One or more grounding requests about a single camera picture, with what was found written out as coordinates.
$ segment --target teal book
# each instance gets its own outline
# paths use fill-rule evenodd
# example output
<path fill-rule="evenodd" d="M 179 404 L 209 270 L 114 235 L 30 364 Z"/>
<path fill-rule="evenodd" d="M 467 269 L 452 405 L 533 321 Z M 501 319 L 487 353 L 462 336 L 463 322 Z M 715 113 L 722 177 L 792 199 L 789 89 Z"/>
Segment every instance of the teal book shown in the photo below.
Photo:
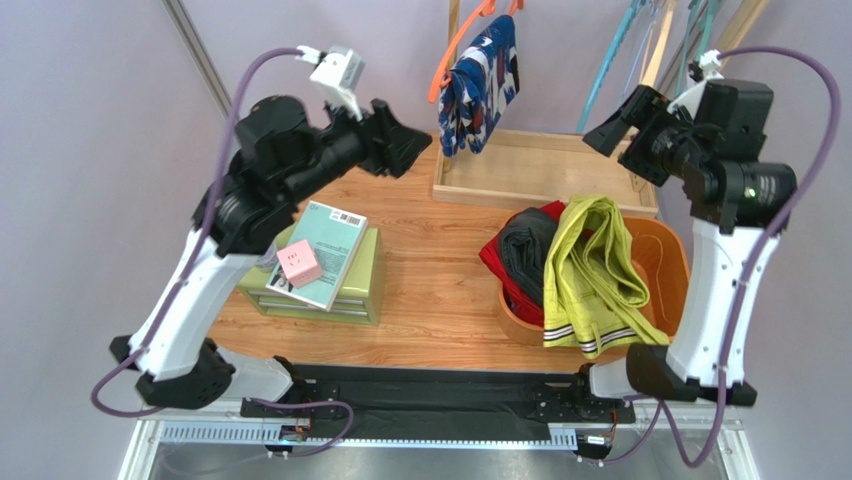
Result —
<path fill-rule="evenodd" d="M 266 288 L 326 312 L 331 310 L 365 231 L 366 217 L 318 202 L 308 203 L 287 246 L 307 240 L 322 267 L 322 277 L 307 285 L 295 287 L 287 281 L 281 271 L 281 264 L 276 263 Z"/>

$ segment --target black garment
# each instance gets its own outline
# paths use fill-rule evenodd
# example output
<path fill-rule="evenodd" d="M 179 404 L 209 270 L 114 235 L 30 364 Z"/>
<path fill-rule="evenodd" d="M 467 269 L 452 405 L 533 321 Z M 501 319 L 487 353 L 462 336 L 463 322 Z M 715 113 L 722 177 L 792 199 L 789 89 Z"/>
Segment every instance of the black garment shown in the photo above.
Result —
<path fill-rule="evenodd" d="M 497 251 L 506 273 L 538 306 L 544 305 L 544 262 L 559 223 L 537 208 L 519 213 L 500 230 Z"/>

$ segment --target green storage box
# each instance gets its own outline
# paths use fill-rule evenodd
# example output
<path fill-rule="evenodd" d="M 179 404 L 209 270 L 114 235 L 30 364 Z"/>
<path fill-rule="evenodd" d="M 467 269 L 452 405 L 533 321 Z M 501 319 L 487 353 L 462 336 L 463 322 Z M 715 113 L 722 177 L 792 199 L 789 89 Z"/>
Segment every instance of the green storage box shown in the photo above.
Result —
<path fill-rule="evenodd" d="M 278 248 L 287 245 L 294 228 L 295 225 L 291 226 L 275 238 Z M 266 281 L 270 272 L 261 272 L 257 268 L 251 269 L 240 280 L 237 290 L 262 315 L 378 325 L 385 294 L 385 271 L 382 236 L 378 228 L 372 227 L 364 232 L 361 245 L 329 312 L 267 290 Z"/>

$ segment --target wooden table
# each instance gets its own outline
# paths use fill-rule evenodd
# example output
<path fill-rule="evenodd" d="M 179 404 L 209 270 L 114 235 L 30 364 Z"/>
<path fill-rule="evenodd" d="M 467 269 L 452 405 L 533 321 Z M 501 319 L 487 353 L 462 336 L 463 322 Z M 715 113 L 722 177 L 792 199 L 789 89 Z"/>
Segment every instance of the wooden table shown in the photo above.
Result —
<path fill-rule="evenodd" d="M 313 197 L 381 230 L 388 271 L 378 327 L 264 317 L 234 292 L 210 336 L 237 352 L 299 363 L 576 371 L 587 362 L 578 349 L 519 345 L 500 330 L 497 279 L 478 253 L 513 212 L 433 201 L 437 155 L 436 140 L 401 179 L 353 170 Z"/>

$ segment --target pink power outlet cube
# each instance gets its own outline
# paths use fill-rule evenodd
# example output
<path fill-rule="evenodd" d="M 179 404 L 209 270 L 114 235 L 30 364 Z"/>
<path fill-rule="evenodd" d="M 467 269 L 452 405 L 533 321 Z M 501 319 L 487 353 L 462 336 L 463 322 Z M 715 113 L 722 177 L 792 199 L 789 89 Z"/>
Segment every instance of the pink power outlet cube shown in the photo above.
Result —
<path fill-rule="evenodd" d="M 322 276 L 317 256 L 307 240 L 298 242 L 278 251 L 281 270 L 294 287 L 301 287 Z"/>

